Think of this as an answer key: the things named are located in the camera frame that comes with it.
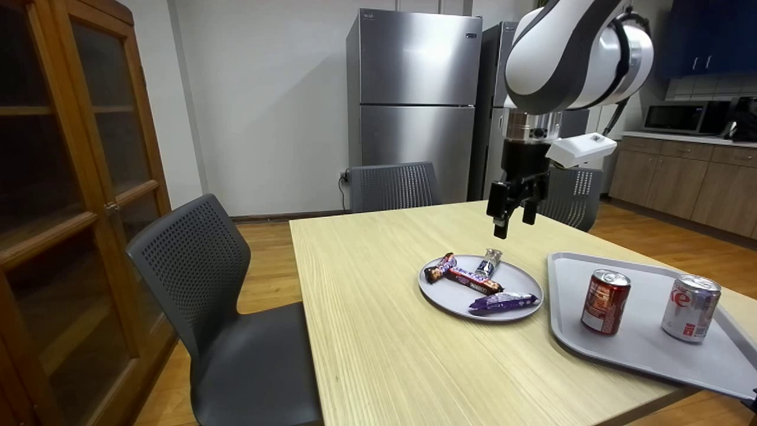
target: tray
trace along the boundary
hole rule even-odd
[[[453,255],[453,258],[455,258],[455,264],[462,267],[462,270],[475,270],[477,262],[481,261],[481,255]],[[503,287],[503,291],[509,291],[509,294],[533,294],[536,296],[536,305],[525,308],[525,310],[470,315],[468,305],[475,297],[481,297],[481,294],[477,294],[477,291],[473,291],[473,289],[468,289],[462,283],[449,282],[449,278],[439,278],[434,283],[427,283],[423,270],[434,264],[434,262],[436,262],[436,258],[425,262],[415,271],[419,289],[432,305],[436,305],[439,310],[446,310],[446,313],[452,313],[455,318],[465,318],[465,319],[473,319],[473,321],[517,321],[523,318],[533,315],[543,303],[541,289],[530,274],[525,274],[523,270],[517,270],[517,267],[513,267],[509,262],[499,262],[499,267],[493,271],[493,282],[499,282]]]
[[[630,278],[621,321],[615,335],[601,335],[578,323],[588,277],[613,267]],[[700,346],[667,335],[661,313],[678,271],[578,254],[549,255],[550,333],[570,351],[634,371],[709,387],[740,400],[753,400],[753,342],[716,310]]]

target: red soda can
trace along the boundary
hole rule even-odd
[[[630,278],[617,270],[596,270],[588,278],[581,323],[596,333],[617,333]]]
[[[716,300],[718,283],[705,277],[678,274],[669,289],[661,332],[686,342],[701,342],[716,310]]]

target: chair backrest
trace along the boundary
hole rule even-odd
[[[212,194],[199,197],[141,229],[130,244],[141,282],[199,359],[237,318],[251,249]]]
[[[538,212],[577,229],[591,229],[601,202],[602,170],[549,170],[549,194]]]
[[[381,164],[348,167],[349,211],[387,211],[436,203],[432,164]]]

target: plate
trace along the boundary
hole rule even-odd
[[[462,267],[462,270],[475,270],[477,262],[481,261],[481,255],[453,255],[453,258],[455,258],[455,264]],[[425,262],[419,270],[415,282],[420,287],[420,294],[432,305],[436,305],[439,310],[446,310],[446,313],[452,313],[455,318],[465,318],[465,319],[473,319],[473,321],[517,321],[523,318],[533,315],[543,303],[541,289],[530,274],[525,274],[523,270],[517,270],[517,267],[513,267],[509,262],[499,262],[499,267],[493,271],[493,282],[499,282],[506,294],[533,294],[536,296],[536,305],[525,308],[525,310],[470,315],[468,305],[475,297],[484,297],[484,296],[473,291],[473,289],[468,289],[468,287],[462,287],[462,283],[455,283],[452,278],[436,278],[434,283],[427,283],[423,270],[434,264],[434,262],[439,262],[439,258]]]

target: robotic arm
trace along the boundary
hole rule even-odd
[[[509,122],[503,179],[489,191],[486,216],[496,236],[506,236],[509,216],[520,203],[523,222],[533,222],[549,186],[549,159],[562,167],[601,167],[601,159],[613,154],[615,142],[604,134],[557,140],[557,118],[565,108],[617,103],[615,122],[651,73],[652,42],[626,3],[550,0],[517,22],[506,90],[525,115]]]

